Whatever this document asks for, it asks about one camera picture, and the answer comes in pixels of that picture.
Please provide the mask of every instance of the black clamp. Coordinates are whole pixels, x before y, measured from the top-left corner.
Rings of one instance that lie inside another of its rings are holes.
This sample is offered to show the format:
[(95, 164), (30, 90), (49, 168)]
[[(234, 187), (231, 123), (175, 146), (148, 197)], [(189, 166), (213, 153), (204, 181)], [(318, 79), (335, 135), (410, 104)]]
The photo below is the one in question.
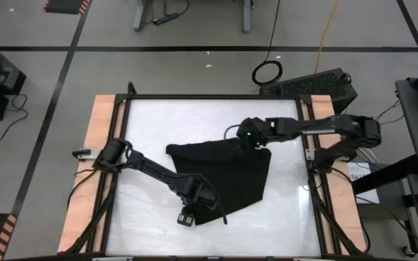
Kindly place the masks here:
[(79, 162), (84, 162), (85, 160), (95, 160), (99, 155), (98, 149), (86, 149), (81, 148), (79, 150), (73, 151), (72, 156), (75, 157)]
[(177, 218), (177, 223), (180, 225), (185, 225), (191, 227), (193, 225), (194, 215), (188, 207), (183, 207), (181, 209), (179, 218)]

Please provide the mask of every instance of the wooden board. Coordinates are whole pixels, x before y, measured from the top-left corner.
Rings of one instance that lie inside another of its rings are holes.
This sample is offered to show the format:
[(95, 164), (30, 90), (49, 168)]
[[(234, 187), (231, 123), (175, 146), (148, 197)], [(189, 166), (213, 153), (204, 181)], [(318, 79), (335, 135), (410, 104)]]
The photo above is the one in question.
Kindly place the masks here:
[[(102, 149), (105, 146), (114, 107), (114, 99), (115, 95), (96, 96), (86, 132), (84, 147), (89, 149)], [(80, 162), (78, 171), (91, 169), (91, 164), (93, 164), (92, 160)], [(78, 174), (75, 178), (74, 186), (88, 174), (89, 172)], [(99, 173), (79, 186), (72, 196), (65, 218), (58, 252), (65, 251), (71, 247), (90, 222), (98, 184)]]
[[(316, 119), (323, 119), (335, 114), (330, 96), (312, 96), (311, 98), (313, 113)], [(322, 148), (328, 148), (340, 141), (340, 136), (338, 134), (320, 135), (319, 140)], [(345, 162), (336, 161), (333, 167), (349, 176), (348, 167)], [(366, 249), (366, 243), (352, 185), (341, 174), (335, 171), (327, 176), (327, 180), (337, 223), (356, 247), (364, 251)], [(343, 254), (345, 254), (345, 249), (343, 247), (341, 249)]]
[[(98, 95), (96, 97), (84, 143), (86, 148), (102, 149), (106, 144), (112, 117), (112, 109), (114, 106), (114, 99), (114, 95)], [(334, 114), (332, 101), (329, 96), (312, 96), (312, 101), (313, 112), (316, 119), (328, 117)], [(307, 119), (307, 111), (305, 111), (304, 108), (305, 107), (303, 107), (303, 114)], [(121, 119), (118, 119), (118, 128), (120, 127), (120, 124)], [(340, 137), (338, 135), (322, 135), (319, 136), (319, 140), (321, 146), (327, 148), (338, 142)], [(91, 164), (92, 161), (81, 162), (78, 166), (78, 171), (91, 168)], [(348, 175), (348, 169), (344, 162), (336, 162), (334, 167)], [(88, 173), (78, 175), (75, 179), (75, 184), (83, 180), (87, 175)], [(89, 181), (80, 186), (74, 193), (70, 201), (69, 210), (67, 211), (67, 217), (65, 219), (64, 229), (62, 231), (58, 248), (59, 251), (69, 248), (88, 225), (93, 212), (98, 183), (99, 175), (95, 175)], [(336, 221), (340, 224), (341, 228), (354, 242), (354, 244), (360, 250), (364, 251), (366, 244), (351, 185), (337, 173), (330, 173), (328, 176), (328, 183)], [(328, 223), (323, 218), (322, 221), (324, 224), (327, 250), (329, 253), (333, 253), (333, 242)], [(95, 240), (94, 245), (95, 251), (99, 250), (103, 225), (104, 222), (101, 222), (97, 228), (97, 240)]]

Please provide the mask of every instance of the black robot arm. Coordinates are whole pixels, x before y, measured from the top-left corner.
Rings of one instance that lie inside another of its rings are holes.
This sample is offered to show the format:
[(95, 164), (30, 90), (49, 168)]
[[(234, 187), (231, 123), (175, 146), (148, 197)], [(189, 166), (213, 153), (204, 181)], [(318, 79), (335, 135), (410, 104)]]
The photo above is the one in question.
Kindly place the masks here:
[[(122, 155), (126, 160), (119, 163)], [(94, 169), (107, 173), (120, 172), (124, 168), (139, 170), (165, 184), (179, 196), (183, 202), (183, 209), (177, 222), (191, 226), (193, 210), (206, 208), (214, 210), (218, 204), (216, 190), (210, 182), (200, 174), (177, 174), (162, 165), (146, 158), (141, 152), (133, 150), (130, 142), (120, 139), (110, 141), (99, 153)]]
[(343, 139), (330, 148), (318, 148), (310, 154), (319, 172), (329, 173), (333, 162), (356, 153), (360, 147), (373, 148), (381, 143), (380, 124), (370, 117), (342, 115), (321, 120), (295, 120), (286, 117), (255, 117), (242, 121), (237, 136), (244, 147), (265, 146), (270, 142), (290, 141), (301, 135), (340, 134)]

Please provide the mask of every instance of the desk leg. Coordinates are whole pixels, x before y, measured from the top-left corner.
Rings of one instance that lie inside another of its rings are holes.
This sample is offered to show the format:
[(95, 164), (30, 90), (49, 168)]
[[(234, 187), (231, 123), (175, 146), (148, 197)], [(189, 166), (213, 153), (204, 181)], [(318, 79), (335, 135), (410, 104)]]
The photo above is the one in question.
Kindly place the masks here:
[(399, 181), (409, 174), (418, 174), (418, 158), (415, 154), (353, 181), (354, 194), (364, 193), (385, 184)]
[(243, 33), (251, 31), (251, 0), (245, 0), (243, 5)]
[(143, 19), (145, 17), (144, 11), (146, 10), (148, 0), (136, 0), (138, 7), (136, 8), (135, 12), (135, 20), (134, 20), (134, 31), (138, 32), (142, 29), (143, 26)]

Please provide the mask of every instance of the black fabric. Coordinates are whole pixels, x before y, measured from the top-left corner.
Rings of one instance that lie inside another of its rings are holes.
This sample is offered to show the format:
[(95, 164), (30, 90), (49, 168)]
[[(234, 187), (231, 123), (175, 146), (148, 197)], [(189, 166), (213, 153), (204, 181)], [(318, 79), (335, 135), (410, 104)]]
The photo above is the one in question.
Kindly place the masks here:
[[(168, 145), (177, 173), (204, 175), (218, 191), (226, 214), (262, 200), (271, 152), (268, 149), (238, 149), (238, 140), (201, 144)], [(221, 211), (196, 210), (196, 225), (221, 218)]]

